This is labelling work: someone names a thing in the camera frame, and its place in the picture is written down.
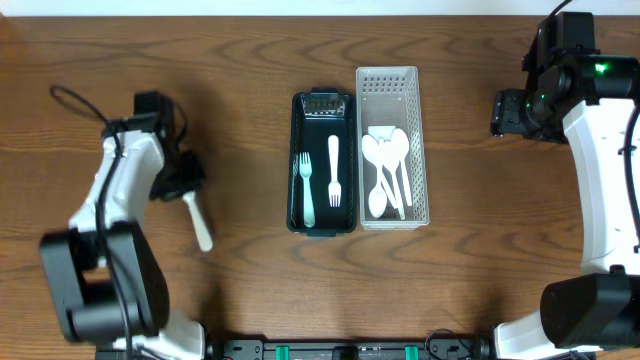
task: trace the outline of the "wooden tabletop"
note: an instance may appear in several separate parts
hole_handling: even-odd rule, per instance
[[[0,23],[0,358],[92,359],[62,338],[38,253],[80,207],[101,125],[48,95],[66,85],[109,116],[159,89],[190,117],[216,244],[186,206],[149,203],[145,235],[172,308],[216,334],[424,338],[486,331],[580,275],[568,146],[489,137],[496,92],[522,87],[541,18],[32,18]],[[604,53],[640,57],[639,18],[597,18]],[[292,96],[355,93],[359,66],[414,65],[431,224],[308,239],[285,226]],[[607,359],[640,357],[624,351]]]

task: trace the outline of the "black tray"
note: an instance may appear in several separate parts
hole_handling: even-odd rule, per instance
[[[314,237],[332,237],[356,228],[357,151],[355,101],[336,89],[312,89],[293,97],[291,110],[291,153],[289,155],[289,200],[287,227],[292,232]],[[329,206],[328,138],[338,136],[338,181],[342,187],[340,206]],[[311,156],[311,197],[316,217],[312,228],[304,225],[303,180],[298,174],[298,155]]]

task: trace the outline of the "wood grain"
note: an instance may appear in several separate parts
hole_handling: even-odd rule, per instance
[[[41,18],[0,22],[0,358],[91,359],[64,342],[38,254],[86,196],[100,125],[48,96],[60,83],[109,115],[160,89],[186,108],[204,163],[213,252],[181,203],[150,203],[145,234],[172,307],[216,333],[421,338],[473,333],[579,275],[582,218],[566,146],[488,136],[498,90],[540,18]],[[605,53],[640,56],[640,19],[598,18]],[[285,227],[290,101],[355,92],[355,70],[420,72],[431,224],[307,239]],[[607,359],[640,357],[638,352]]]

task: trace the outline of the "white plastic basket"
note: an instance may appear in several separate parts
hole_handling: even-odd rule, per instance
[[[356,85],[360,222],[362,226],[365,230],[412,230],[427,225],[429,223],[429,203],[418,69],[414,66],[361,67],[356,71]],[[376,185],[377,175],[375,166],[362,155],[362,136],[369,133],[370,126],[395,126],[404,130],[409,138],[409,155],[405,162],[413,200],[411,207],[407,206],[405,201],[400,167],[396,172],[398,182],[401,184],[404,220],[400,220],[398,210],[394,209],[390,203],[387,203],[387,209],[378,219],[369,212],[369,192]],[[388,171],[385,169],[383,173],[391,184]]]

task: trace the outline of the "white fork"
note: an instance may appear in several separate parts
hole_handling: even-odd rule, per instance
[[[338,149],[340,140],[335,135],[329,136],[329,164],[331,165],[331,182],[329,183],[329,206],[339,207],[342,187],[338,182]]]
[[[311,157],[309,153],[300,153],[300,176],[304,181],[304,225],[306,227],[313,227],[316,224],[316,214],[313,211],[313,198],[311,197],[311,184],[309,178],[313,172],[311,169]]]

